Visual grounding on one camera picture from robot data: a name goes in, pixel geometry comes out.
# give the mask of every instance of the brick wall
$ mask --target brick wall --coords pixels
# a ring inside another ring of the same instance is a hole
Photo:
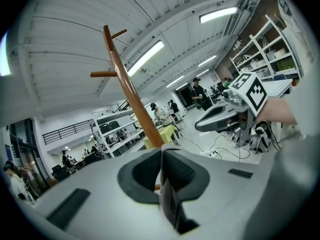
[[[240,34],[240,37],[242,38],[244,43],[246,44],[250,41],[249,35],[254,36],[264,26],[264,24],[266,24],[267,18],[265,17],[265,15],[272,17],[274,14],[277,14],[277,16],[280,17],[278,0],[261,0],[250,22]],[[273,30],[269,31],[267,35],[265,35],[267,40],[271,41],[277,36],[278,33]],[[233,58],[237,54],[237,52],[238,50],[234,51],[231,48],[231,50],[226,54],[220,64],[216,67],[215,71],[221,79],[232,77],[228,68],[232,65],[230,58]]]

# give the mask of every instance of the fluorescent light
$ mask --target fluorescent light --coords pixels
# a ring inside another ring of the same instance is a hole
[[[200,66],[202,66],[203,64],[205,64],[205,63],[213,60],[215,57],[217,57],[217,55],[213,55],[212,57],[208,58],[208,59],[205,60],[204,62],[201,62],[201,63],[198,65],[198,67],[200,67]]]
[[[209,69],[203,71],[202,73],[198,74],[196,77],[200,77],[202,74],[206,73]]]
[[[168,88],[169,86],[173,85],[175,82],[179,81],[181,78],[183,78],[184,76],[180,76],[178,79],[174,80],[172,83],[169,83],[166,87]]]
[[[184,87],[184,86],[186,86],[188,83],[186,82],[186,83],[184,83],[183,85],[181,85],[180,87],[178,87],[177,89],[175,89],[176,91],[177,90],[179,90],[180,88],[182,88],[182,87]]]
[[[129,77],[132,77],[153,55],[155,55],[160,49],[164,47],[164,43],[159,40],[156,42],[147,52],[145,52],[128,70]]]
[[[225,16],[225,15],[235,14],[237,12],[237,10],[238,10],[238,7],[231,7],[231,8],[227,8],[227,9],[216,10],[216,11],[206,13],[206,14],[201,15],[199,17],[200,23],[205,23],[205,22],[211,21],[213,19]]]
[[[0,42],[0,75],[8,76],[11,74],[8,57],[7,57],[7,33],[4,34],[1,42]]]

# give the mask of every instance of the black shirt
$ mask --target black shirt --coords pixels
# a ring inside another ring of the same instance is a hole
[[[179,108],[178,108],[178,105],[176,103],[173,102],[171,104],[171,108],[173,109],[173,113],[179,112]]]
[[[192,97],[198,97],[198,96],[202,95],[203,99],[207,98],[207,96],[204,92],[204,89],[200,85],[198,85],[198,87],[193,86],[191,93],[192,93]]]

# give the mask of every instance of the desk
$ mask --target desk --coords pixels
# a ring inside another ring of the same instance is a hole
[[[285,95],[286,90],[292,87],[292,79],[278,80],[271,82],[263,82],[263,86],[271,98],[282,98]],[[281,139],[281,123],[276,123],[275,139],[277,142]]]
[[[176,139],[177,142],[179,142],[178,136],[175,134],[175,130],[177,130],[177,128],[173,125],[168,125],[166,127],[164,127],[162,130],[159,131],[159,134],[161,136],[161,138],[163,139],[163,142],[166,143],[170,143],[171,140],[171,135],[174,134],[174,138]],[[148,137],[145,137],[143,139],[145,148],[148,149],[152,149],[154,146],[151,144],[150,140]]]

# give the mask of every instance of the yellow table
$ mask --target yellow table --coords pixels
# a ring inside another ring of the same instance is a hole
[[[163,139],[163,142],[166,143],[170,143],[172,142],[171,139],[171,135],[175,133],[175,130],[178,130],[175,126],[173,125],[168,125],[166,127],[164,127],[163,129],[161,129],[159,131],[161,138]],[[151,144],[150,140],[148,137],[145,137],[143,139],[145,148],[148,149],[152,149],[154,146]]]

